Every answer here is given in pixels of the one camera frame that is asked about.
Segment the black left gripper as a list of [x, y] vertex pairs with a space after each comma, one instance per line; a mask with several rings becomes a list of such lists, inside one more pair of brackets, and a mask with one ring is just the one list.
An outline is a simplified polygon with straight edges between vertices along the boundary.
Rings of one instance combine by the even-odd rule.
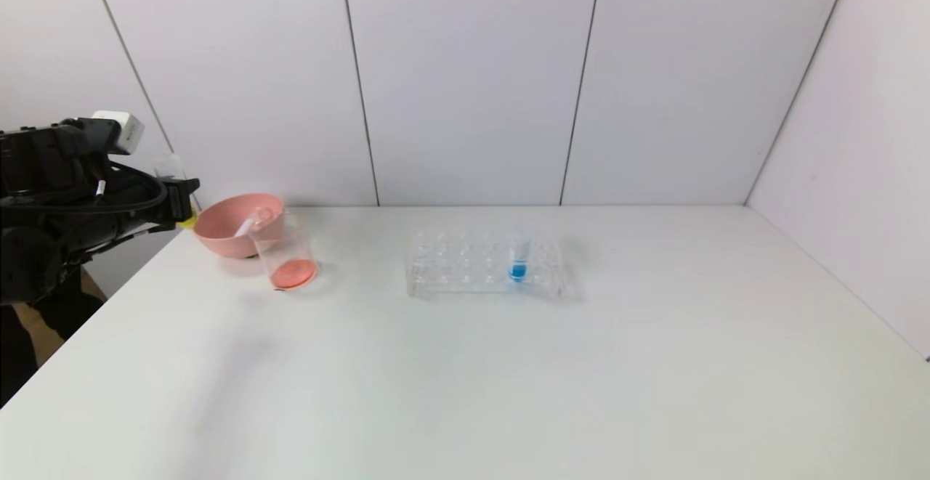
[[135, 179], [112, 196], [132, 223], [176, 224], [193, 217], [193, 193], [200, 185], [199, 178]]

